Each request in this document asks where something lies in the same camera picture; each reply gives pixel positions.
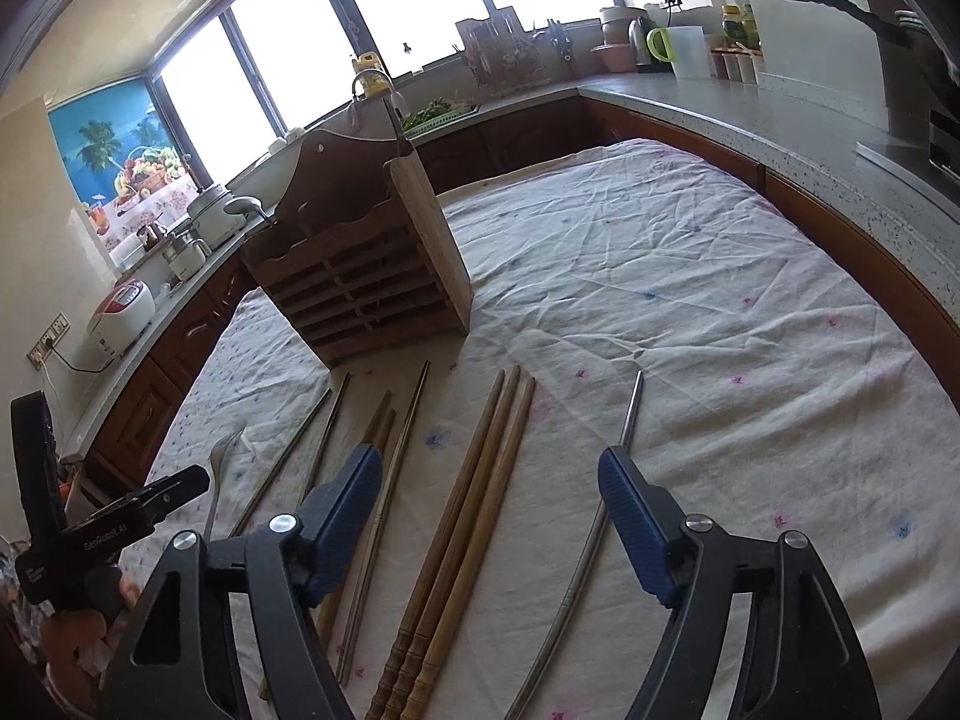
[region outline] cabinet door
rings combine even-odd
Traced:
[[[599,103],[597,100],[586,100],[586,105],[594,131],[605,146],[630,138],[660,141],[667,146],[696,154],[710,165],[739,178],[752,189],[760,193],[763,191],[764,167],[732,148],[721,146],[720,143],[683,127],[652,119],[619,105]]]
[[[226,326],[224,314],[200,290],[163,331],[150,356],[174,384],[189,391]]]
[[[256,281],[240,259],[239,252],[222,264],[203,285],[203,291],[209,295],[225,322],[229,322],[243,296],[255,289]]]
[[[498,175],[596,145],[580,98],[557,100],[479,125]]]
[[[960,410],[960,328],[913,274],[875,238],[774,172],[767,199],[880,303],[920,352]]]
[[[122,478],[143,485],[184,400],[181,390],[145,357],[93,442]]]
[[[496,175],[478,127],[468,127],[417,146],[416,153],[436,194]]]

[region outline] palm tree picture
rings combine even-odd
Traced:
[[[110,122],[87,122],[80,128],[80,135],[86,138],[86,146],[80,149],[80,159],[92,172],[100,172],[110,165],[123,170],[113,157],[120,151],[120,141]]]

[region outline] kitchen counter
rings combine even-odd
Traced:
[[[114,361],[101,374],[100,385],[80,417],[80,421],[67,437],[66,444],[61,450],[61,456],[64,458],[74,455],[85,457],[97,436],[97,431],[104,424],[104,420],[107,419],[110,409],[113,408],[113,404],[116,403],[138,365],[143,362],[163,331],[170,326],[181,309],[190,302],[190,298],[193,298],[200,291],[200,288],[208,282],[210,276],[213,276],[217,269],[264,224],[266,222],[259,217],[247,223],[243,229],[213,252],[213,255],[208,257],[203,267],[191,279],[179,285],[176,290],[170,293],[169,298],[157,306],[154,318],[140,334],[140,337],[133,342],[133,345],[124,352],[121,358]]]
[[[856,154],[857,141],[901,141],[815,103],[715,79],[595,76],[483,103],[476,112],[412,140],[415,146],[423,145],[488,119],[578,95],[684,127],[767,165],[869,233],[923,283],[954,322],[960,322],[960,208],[953,216],[944,213],[899,178]],[[152,344],[261,224],[262,220],[248,224],[215,251],[203,270],[160,308],[143,336],[104,374],[65,454],[85,455]]]

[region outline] wall outlet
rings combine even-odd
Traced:
[[[50,323],[50,326],[45,330],[43,335],[40,336],[40,340],[37,341],[37,343],[34,344],[34,348],[30,350],[30,354],[27,355],[27,359],[34,364],[37,370],[40,370],[43,362],[49,356],[50,349],[59,343],[59,340],[66,335],[66,331],[69,329],[70,322],[67,321],[63,314],[57,314],[56,319]]]

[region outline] power cord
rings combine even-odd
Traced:
[[[44,346],[46,346],[48,349],[50,349],[50,351],[56,354],[56,356],[58,356],[61,359],[61,362],[63,362],[64,365],[66,365],[66,367],[70,368],[70,370],[75,370],[77,373],[103,373],[105,370],[107,370],[107,368],[113,365],[113,360],[111,358],[107,360],[107,365],[104,365],[102,368],[98,368],[97,370],[93,370],[93,368],[87,368],[87,367],[74,367],[74,365],[71,365],[70,361],[67,360],[66,357],[64,357],[64,355],[59,353],[59,351],[56,351],[56,346],[54,346],[54,343],[50,341],[49,338],[44,344]]]

